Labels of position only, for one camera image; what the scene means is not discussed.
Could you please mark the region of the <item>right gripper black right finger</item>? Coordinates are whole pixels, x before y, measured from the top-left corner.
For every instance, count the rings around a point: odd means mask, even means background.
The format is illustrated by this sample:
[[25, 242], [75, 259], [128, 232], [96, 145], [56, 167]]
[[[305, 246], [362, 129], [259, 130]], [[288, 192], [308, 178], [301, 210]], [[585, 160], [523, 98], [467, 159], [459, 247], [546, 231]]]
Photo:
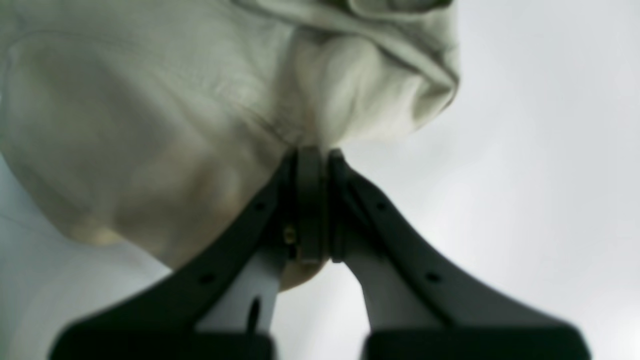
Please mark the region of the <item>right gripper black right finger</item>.
[[393, 202], [327, 158], [329, 251], [361, 285], [371, 333], [363, 360], [589, 360], [572, 324], [500, 292], [448, 260]]

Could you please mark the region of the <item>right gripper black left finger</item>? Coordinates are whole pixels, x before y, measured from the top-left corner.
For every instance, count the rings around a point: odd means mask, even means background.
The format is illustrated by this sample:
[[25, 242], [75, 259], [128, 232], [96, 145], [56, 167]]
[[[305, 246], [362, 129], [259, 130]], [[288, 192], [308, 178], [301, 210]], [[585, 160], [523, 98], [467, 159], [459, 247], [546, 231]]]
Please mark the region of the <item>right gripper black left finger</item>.
[[287, 265], [327, 258], [323, 160], [291, 150], [201, 254], [149, 289], [68, 326], [51, 360], [276, 360], [269, 335]]

